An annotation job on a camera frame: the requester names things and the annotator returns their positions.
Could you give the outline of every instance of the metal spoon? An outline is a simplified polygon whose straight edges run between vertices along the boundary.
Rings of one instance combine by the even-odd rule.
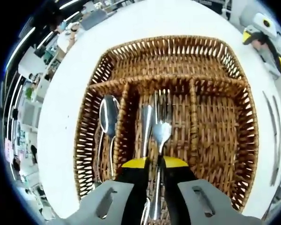
[[[109,172],[111,177],[113,177],[114,175],[113,165],[112,165],[112,151],[113,151],[113,144],[116,136],[118,111],[119,111],[119,102],[117,101],[117,99],[112,95],[106,95],[100,104],[99,118],[100,118],[100,126],[102,132],[107,134],[111,138],[110,150],[109,150],[109,163],[110,163]],[[98,152],[97,170],[99,170],[99,158],[100,158],[99,156],[102,148],[101,145],[102,144],[99,145],[100,149]]]
[[[140,225],[147,225],[148,218],[149,218],[150,205],[151,205],[151,201],[147,197],[147,201],[145,203],[144,211],[142,212],[142,216],[141,216],[141,220],[140,220]]]

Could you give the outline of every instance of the wall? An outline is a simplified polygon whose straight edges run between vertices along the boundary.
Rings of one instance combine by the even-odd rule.
[[[19,63],[18,72],[23,77],[28,79],[29,74],[37,74],[43,72],[45,68],[46,65],[43,59],[36,56],[34,54],[34,49],[30,47]]]

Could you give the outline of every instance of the white table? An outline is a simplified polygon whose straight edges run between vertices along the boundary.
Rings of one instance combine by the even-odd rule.
[[[88,30],[65,56],[47,91],[37,136],[38,164],[48,201],[61,218],[79,208],[73,170],[75,129],[99,57],[115,45],[162,35],[216,37],[233,48],[251,85],[259,125],[258,169],[243,214],[261,218],[268,208],[279,182],[269,186],[274,133],[262,91],[277,97],[280,115],[281,103],[262,60],[251,46],[242,45],[242,34],[236,28],[210,9],[190,0],[147,0]]]

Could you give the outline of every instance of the cutlery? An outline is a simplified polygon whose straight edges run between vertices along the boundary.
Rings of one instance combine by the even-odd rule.
[[[149,217],[149,210],[150,210],[150,199],[147,197],[147,201],[145,203],[144,211],[142,212],[140,225],[147,225],[148,223],[148,217]]]
[[[155,124],[153,125],[153,138],[157,142],[158,157],[163,155],[163,146],[171,136],[172,105],[169,90],[159,90],[154,95]],[[156,189],[150,206],[150,218],[158,220],[161,215],[161,167],[157,162]]]
[[[147,156],[149,137],[152,130],[153,107],[146,105],[141,111],[141,125],[142,125],[142,141],[141,141],[141,157]]]
[[[267,98],[264,91],[263,91],[263,95],[266,99],[266,104],[267,104],[268,110],[270,112],[271,121],[272,121],[273,129],[274,129],[274,167],[273,167],[273,174],[272,174],[271,181],[270,181],[270,185],[273,186],[275,184],[275,182],[274,182],[275,173],[278,168],[278,165],[277,165],[277,158],[278,158],[278,156],[277,156],[277,126],[276,126],[275,117],[274,117],[271,103],[270,103],[269,99]]]
[[[141,111],[141,126],[142,126],[142,141],[141,141],[141,157],[147,156],[149,138],[152,130],[152,119],[153,119],[153,107],[151,105],[146,105]],[[146,225],[149,216],[151,201],[147,197],[147,202],[141,217],[141,225]]]
[[[276,97],[273,95],[275,110],[277,112],[278,117],[278,125],[279,125],[279,138],[278,138],[278,147],[277,147],[277,162],[276,162],[276,169],[274,171],[273,175],[273,184],[276,182],[278,171],[279,171],[279,164],[280,164],[280,157],[281,157],[281,120],[280,120],[280,114],[278,110],[278,103]]]
[[[99,174],[99,160],[100,154],[102,151],[102,142],[103,142],[103,134],[107,134],[111,138],[110,148],[109,148],[109,173],[110,176],[113,177],[113,164],[112,164],[112,151],[114,140],[116,137],[116,125],[118,121],[118,111],[119,111],[119,103],[117,99],[112,95],[106,95],[101,104],[99,110],[99,119],[100,126],[102,129],[102,135],[100,138],[99,150],[98,150],[98,159],[97,159],[97,174]]]

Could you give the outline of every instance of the metal fork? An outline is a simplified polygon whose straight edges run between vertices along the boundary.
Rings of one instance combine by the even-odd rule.
[[[170,90],[159,90],[154,94],[155,123],[153,138],[157,142],[158,157],[163,155],[163,146],[169,140],[172,131],[172,104]],[[161,216],[161,165],[160,160],[156,168],[156,189],[150,207],[150,218],[158,220]]]

